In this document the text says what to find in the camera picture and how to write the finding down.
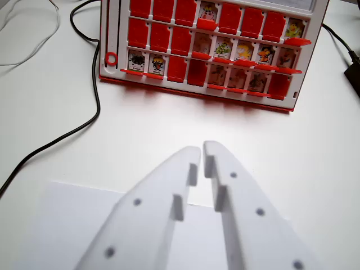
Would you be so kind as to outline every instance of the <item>guess who game board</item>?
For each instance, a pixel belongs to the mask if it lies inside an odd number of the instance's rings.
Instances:
[[[101,3],[101,79],[293,111],[328,0]]]

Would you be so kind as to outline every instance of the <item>white plastic part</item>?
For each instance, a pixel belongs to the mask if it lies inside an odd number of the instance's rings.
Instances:
[[[222,213],[229,270],[320,270],[304,244],[223,145],[204,143],[205,177]]]
[[[175,220],[184,220],[201,150],[186,147],[164,161],[114,206],[77,270],[164,270]]]

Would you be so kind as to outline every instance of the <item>cartoon character picture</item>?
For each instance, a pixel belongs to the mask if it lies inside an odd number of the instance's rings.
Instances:
[[[274,53],[275,51],[272,49],[272,46],[260,44],[256,61],[259,64],[270,65]]]
[[[287,24],[285,37],[287,38],[301,38],[304,30],[303,21],[298,19],[289,19],[289,23]]]
[[[251,42],[240,40],[236,48],[235,61],[239,59],[250,60],[252,55],[253,47],[251,45]]]
[[[211,45],[212,45],[212,40],[210,39],[208,34],[196,33],[192,50],[195,52],[202,52],[209,54]]]
[[[295,59],[293,49],[281,48],[276,65],[280,68],[292,68]]]
[[[218,37],[216,40],[216,48],[214,57],[229,59],[231,53],[232,43],[229,38]]]
[[[223,86],[225,81],[226,71],[223,66],[212,65],[210,69],[209,84],[216,84]]]
[[[214,3],[201,2],[199,18],[205,20],[215,21],[217,16],[217,9]]]
[[[156,75],[164,75],[165,60],[161,55],[150,55],[148,72]]]
[[[144,71],[145,56],[139,51],[129,50],[128,69]]]
[[[245,80],[246,74],[242,69],[232,69],[227,86],[243,89]]]
[[[261,93],[264,92],[266,80],[265,74],[253,72],[247,90]]]

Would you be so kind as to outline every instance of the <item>black cable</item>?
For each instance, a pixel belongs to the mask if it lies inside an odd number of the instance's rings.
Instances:
[[[328,27],[326,24],[322,24],[322,27],[324,27],[326,30],[328,30],[335,38],[338,39],[338,41],[340,41],[344,46],[345,48],[348,50],[348,51],[352,51],[352,49],[349,47],[349,45],[342,39],[340,38],[335,32],[334,30],[332,30],[330,27]]]
[[[322,24],[322,27],[324,27],[327,31],[330,32],[330,34],[332,34],[338,41],[340,41],[345,48],[348,50],[350,57],[352,59],[353,62],[359,62],[359,57],[356,55],[356,53],[349,47],[349,45],[342,39],[340,38],[335,32],[334,30],[332,30],[330,27],[328,27],[326,24]]]
[[[99,117],[100,115],[100,100],[99,100],[99,95],[97,92],[97,86],[96,86],[96,75],[95,75],[95,70],[96,70],[96,60],[97,60],[97,56],[100,50],[100,41],[98,39],[94,39],[94,38],[89,38],[86,35],[84,35],[83,33],[81,33],[79,31],[79,29],[75,26],[74,22],[73,22],[73,16],[75,14],[75,12],[77,10],[79,10],[80,8],[82,8],[83,6],[86,6],[89,3],[95,2],[95,1],[100,1],[100,0],[88,0],[84,3],[82,3],[81,5],[79,5],[78,7],[74,8],[73,11],[70,14],[70,22],[72,27],[74,28],[74,30],[79,34],[79,36],[81,36],[83,39],[87,40],[87,41],[92,41],[92,42],[97,42],[97,47],[95,49],[95,54],[94,54],[94,58],[92,60],[92,85],[94,88],[94,95],[95,95],[95,100],[96,100],[96,113],[95,115],[86,123],[82,124],[81,126],[73,129],[72,131],[67,132],[66,134],[60,136],[57,139],[54,139],[52,142],[49,142],[48,144],[36,149],[35,151],[31,152],[29,155],[27,155],[26,157],[23,158],[22,161],[20,161],[20,163],[16,166],[16,168],[12,171],[12,173],[10,174],[10,176],[7,178],[7,180],[5,181],[5,183],[2,185],[2,187],[0,188],[0,199],[2,198],[2,196],[4,195],[5,191],[7,190],[7,188],[9,187],[9,185],[11,184],[11,182],[14,180],[15,176],[18,174],[18,172],[21,170],[21,168],[24,166],[24,164],[31,159],[33,156],[35,156],[36,154],[44,151],[45,149],[48,149],[49,147],[57,144],[58,142],[62,141],[65,138],[68,138],[69,136],[73,135],[74,133],[81,131],[83,128],[87,127],[88,125],[92,124],[95,122],[95,120]]]

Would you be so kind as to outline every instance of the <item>white tabletop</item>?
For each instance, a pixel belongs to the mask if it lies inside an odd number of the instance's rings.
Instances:
[[[0,21],[13,1],[0,10]],[[69,23],[79,2],[55,2],[61,15],[55,36],[25,64],[0,67],[0,185],[25,155],[96,111],[95,47]],[[99,34],[98,4],[74,20],[90,37]],[[24,58],[56,24],[46,0],[21,1],[12,17],[0,32],[0,62]],[[325,23],[360,53],[356,5],[331,0]],[[346,49],[339,50],[350,62]],[[324,269],[359,269],[360,99],[343,74],[346,68],[322,29],[289,114],[98,82],[98,121],[29,161],[1,200],[0,268],[10,269],[16,260],[50,180],[126,192],[175,151],[217,140],[291,220]],[[188,202],[213,203],[202,173]]]

